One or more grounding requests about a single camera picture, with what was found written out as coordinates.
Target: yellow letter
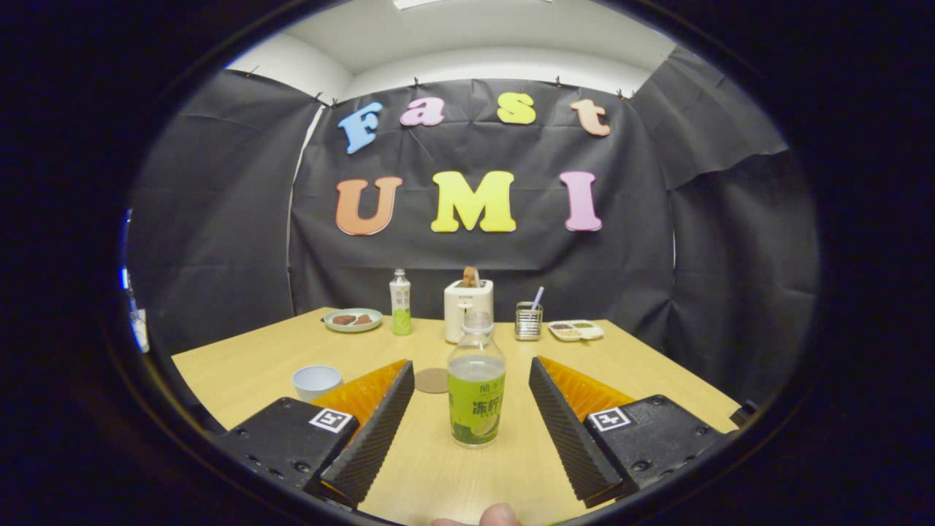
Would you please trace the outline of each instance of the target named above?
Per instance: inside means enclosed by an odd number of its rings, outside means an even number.
[[[504,123],[529,124],[536,120],[532,97],[527,94],[505,93],[496,98],[500,105],[496,116]]]
[[[513,174],[508,171],[489,171],[483,176],[477,192],[471,192],[461,172],[442,171],[432,178],[439,186],[439,217],[432,222],[436,232],[455,232],[458,222],[454,210],[458,210],[465,228],[473,230],[477,218],[481,217],[484,232],[512,232],[516,222],[510,217],[510,183]]]

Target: orange letter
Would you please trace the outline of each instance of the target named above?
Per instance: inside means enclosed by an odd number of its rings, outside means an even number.
[[[597,117],[598,115],[604,115],[606,111],[600,106],[595,106],[594,101],[590,98],[572,102],[571,108],[578,111],[578,118],[581,119],[582,128],[587,130],[589,134],[601,137],[611,134],[611,127],[601,124],[600,119]]]
[[[367,182],[363,179],[351,179],[338,183],[338,211],[335,213],[338,228],[352,236],[369,236],[386,228],[390,219],[393,219],[396,187],[402,183],[403,180],[398,177],[380,177],[374,183],[374,186],[380,188],[380,197],[377,201],[377,213],[370,219],[361,219],[357,214],[360,193],[367,188]]]

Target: pink letter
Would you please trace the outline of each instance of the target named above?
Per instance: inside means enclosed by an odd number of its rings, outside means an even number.
[[[566,171],[558,176],[568,187],[568,220],[565,228],[572,232],[600,230],[600,219],[594,215],[594,198],[591,197],[591,183],[594,174],[587,171]]]
[[[417,98],[410,102],[409,111],[399,117],[399,122],[404,126],[415,126],[425,124],[434,126],[445,120],[441,110],[445,107],[445,101],[436,96],[427,96],[426,98]]]

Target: white ceiling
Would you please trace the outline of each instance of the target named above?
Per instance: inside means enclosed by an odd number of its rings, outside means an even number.
[[[466,48],[575,51],[655,70],[671,40],[591,0],[445,0],[406,10],[392,0],[352,0],[286,30],[352,74]]]

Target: white cup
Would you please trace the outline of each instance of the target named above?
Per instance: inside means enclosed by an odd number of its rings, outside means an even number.
[[[293,386],[302,402],[311,402],[342,383],[341,373],[326,365],[310,365],[293,374]]]

